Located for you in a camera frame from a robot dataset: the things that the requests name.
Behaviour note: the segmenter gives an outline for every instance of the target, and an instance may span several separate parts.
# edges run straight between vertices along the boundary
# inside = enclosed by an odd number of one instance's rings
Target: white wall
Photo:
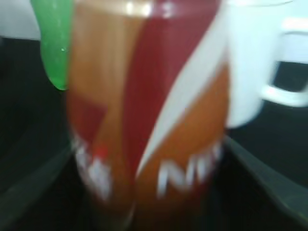
[[[39,26],[29,0],[0,0],[0,36],[40,39]]]
[[[295,0],[296,17],[308,17],[308,0]],[[39,27],[29,0],[0,0],[0,36],[39,39]],[[282,61],[308,64],[308,36],[288,35],[283,38]]]
[[[308,0],[296,0],[293,16],[308,17]],[[308,64],[308,34],[292,34],[283,38],[282,61]]]

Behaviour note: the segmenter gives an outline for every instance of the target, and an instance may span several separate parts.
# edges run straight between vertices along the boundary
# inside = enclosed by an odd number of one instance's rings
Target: white stripe
[[[140,161],[137,175],[150,160],[156,148],[182,117],[185,109],[209,85],[218,65],[225,59],[227,29],[226,6],[220,10],[199,45],[177,77],[152,131]]]

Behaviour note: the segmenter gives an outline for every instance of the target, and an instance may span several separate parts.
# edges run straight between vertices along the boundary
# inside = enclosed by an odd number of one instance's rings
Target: black surface
[[[280,211],[234,155],[227,152],[196,231],[306,231]],[[96,231],[73,159],[48,191],[7,231]]]
[[[69,144],[64,97],[46,77],[38,41],[4,39],[0,78],[0,193]]]
[[[282,63],[275,82],[280,87],[288,82],[304,84],[307,76],[308,65]],[[308,107],[265,102],[255,120],[230,130],[229,135],[262,162],[308,188],[307,131]]]

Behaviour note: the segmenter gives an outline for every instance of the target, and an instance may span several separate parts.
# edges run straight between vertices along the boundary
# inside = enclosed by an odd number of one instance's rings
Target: white cup
[[[292,107],[308,106],[308,86],[302,92],[290,92],[271,85],[282,53],[283,35],[308,35],[308,18],[291,17],[295,2],[228,1],[232,76],[228,127],[252,120],[264,100]]]

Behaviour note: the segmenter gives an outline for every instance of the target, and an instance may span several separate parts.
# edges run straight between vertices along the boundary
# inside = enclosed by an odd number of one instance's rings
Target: green object
[[[41,31],[45,71],[60,89],[66,89],[73,0],[31,0]]]

